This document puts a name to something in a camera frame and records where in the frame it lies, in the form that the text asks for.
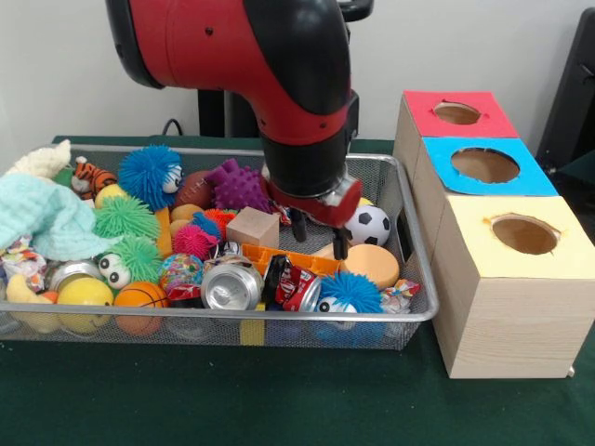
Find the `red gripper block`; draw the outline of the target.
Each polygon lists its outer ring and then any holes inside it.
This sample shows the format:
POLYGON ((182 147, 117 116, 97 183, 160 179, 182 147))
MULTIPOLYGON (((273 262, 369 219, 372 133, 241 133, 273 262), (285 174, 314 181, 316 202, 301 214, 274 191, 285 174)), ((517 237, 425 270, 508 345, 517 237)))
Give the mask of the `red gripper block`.
POLYGON ((268 171, 264 172, 264 190, 271 199, 278 204, 293 208, 292 232, 299 243, 307 240, 306 218, 303 213, 314 221, 333 229, 333 254, 335 260, 348 257, 349 231, 343 226, 354 215, 357 205, 363 196, 364 184, 348 172, 338 185, 329 192, 316 197, 297 197, 279 190, 271 181, 268 171))

